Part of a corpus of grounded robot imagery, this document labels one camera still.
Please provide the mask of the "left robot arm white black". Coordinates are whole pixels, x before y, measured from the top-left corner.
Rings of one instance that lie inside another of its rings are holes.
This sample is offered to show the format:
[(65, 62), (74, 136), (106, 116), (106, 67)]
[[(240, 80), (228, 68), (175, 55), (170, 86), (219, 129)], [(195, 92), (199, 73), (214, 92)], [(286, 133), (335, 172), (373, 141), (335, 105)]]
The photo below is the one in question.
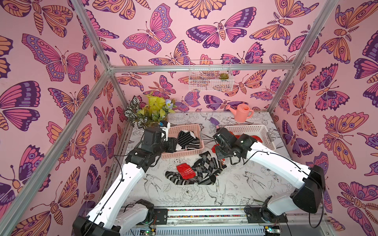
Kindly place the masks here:
[(76, 236), (121, 236), (137, 224), (153, 222), (154, 205), (140, 200), (120, 213), (127, 197), (149, 168), (155, 167), (165, 152), (175, 152), (177, 139), (169, 137), (170, 123), (159, 122), (144, 130), (143, 139), (131, 150), (121, 171), (103, 198), (86, 215), (73, 223)]

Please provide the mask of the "black pinstripe sock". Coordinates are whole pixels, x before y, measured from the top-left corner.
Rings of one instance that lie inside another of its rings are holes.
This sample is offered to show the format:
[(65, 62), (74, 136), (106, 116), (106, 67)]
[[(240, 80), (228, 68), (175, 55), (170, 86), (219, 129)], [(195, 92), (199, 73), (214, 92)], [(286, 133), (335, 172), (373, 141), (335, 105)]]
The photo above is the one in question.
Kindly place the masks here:
[(185, 149), (186, 145), (196, 139), (197, 137), (192, 131), (180, 131), (178, 135), (178, 145), (181, 147), (181, 149)]

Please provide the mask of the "red patterned sock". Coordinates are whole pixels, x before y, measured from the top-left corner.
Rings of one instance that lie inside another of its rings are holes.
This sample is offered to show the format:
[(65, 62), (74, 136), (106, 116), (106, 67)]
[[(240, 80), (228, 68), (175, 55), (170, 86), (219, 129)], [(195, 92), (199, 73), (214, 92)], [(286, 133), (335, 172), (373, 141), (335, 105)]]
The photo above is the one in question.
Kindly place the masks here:
[(196, 177), (195, 171), (187, 163), (178, 165), (176, 168), (184, 180), (190, 180)]

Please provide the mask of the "black white striped sock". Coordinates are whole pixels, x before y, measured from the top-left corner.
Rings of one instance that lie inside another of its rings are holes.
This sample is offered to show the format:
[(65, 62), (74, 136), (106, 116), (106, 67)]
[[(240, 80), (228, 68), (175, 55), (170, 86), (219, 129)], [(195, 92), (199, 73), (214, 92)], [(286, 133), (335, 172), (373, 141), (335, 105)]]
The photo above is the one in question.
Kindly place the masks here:
[(200, 149), (200, 146), (201, 146), (201, 142), (198, 138), (190, 141), (186, 147), (185, 147), (185, 150), (196, 150), (196, 149)]
[(196, 182), (194, 180), (184, 180), (183, 177), (179, 173), (166, 171), (165, 177), (173, 182), (175, 185), (191, 185), (195, 184)]

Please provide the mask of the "black plaid sock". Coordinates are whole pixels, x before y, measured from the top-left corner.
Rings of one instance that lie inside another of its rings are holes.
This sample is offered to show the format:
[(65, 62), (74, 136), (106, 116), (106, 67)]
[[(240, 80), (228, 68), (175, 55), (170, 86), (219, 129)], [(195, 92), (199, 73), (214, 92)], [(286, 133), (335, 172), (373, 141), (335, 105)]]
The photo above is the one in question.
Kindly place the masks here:
[(216, 157), (212, 157), (211, 153), (208, 151), (201, 153), (199, 156), (200, 159), (192, 166), (197, 177), (204, 179), (210, 176), (218, 176), (225, 168), (227, 168), (223, 161)]

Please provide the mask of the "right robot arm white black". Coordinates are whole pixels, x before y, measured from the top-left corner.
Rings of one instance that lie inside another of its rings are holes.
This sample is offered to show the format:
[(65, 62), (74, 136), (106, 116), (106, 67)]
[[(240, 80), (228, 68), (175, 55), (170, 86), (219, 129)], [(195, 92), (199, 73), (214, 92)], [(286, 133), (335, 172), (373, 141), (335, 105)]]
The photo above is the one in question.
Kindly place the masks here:
[(263, 221), (276, 221), (283, 214), (298, 209), (309, 214), (317, 213), (326, 188), (322, 167), (309, 167), (287, 159), (247, 134), (236, 138), (225, 127), (219, 129), (213, 138), (217, 143), (217, 158), (238, 157), (241, 160), (256, 162), (292, 185), (292, 191), (270, 196), (264, 201), (259, 210)]

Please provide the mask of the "red snowflake santa sock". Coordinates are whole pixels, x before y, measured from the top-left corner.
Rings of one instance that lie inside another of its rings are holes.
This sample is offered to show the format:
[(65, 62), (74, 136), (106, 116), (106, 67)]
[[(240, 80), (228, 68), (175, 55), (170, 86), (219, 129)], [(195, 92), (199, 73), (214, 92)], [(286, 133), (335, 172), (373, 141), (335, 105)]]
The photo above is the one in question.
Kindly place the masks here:
[(260, 143), (263, 143), (262, 139), (256, 135), (252, 135), (252, 138), (256, 139)]

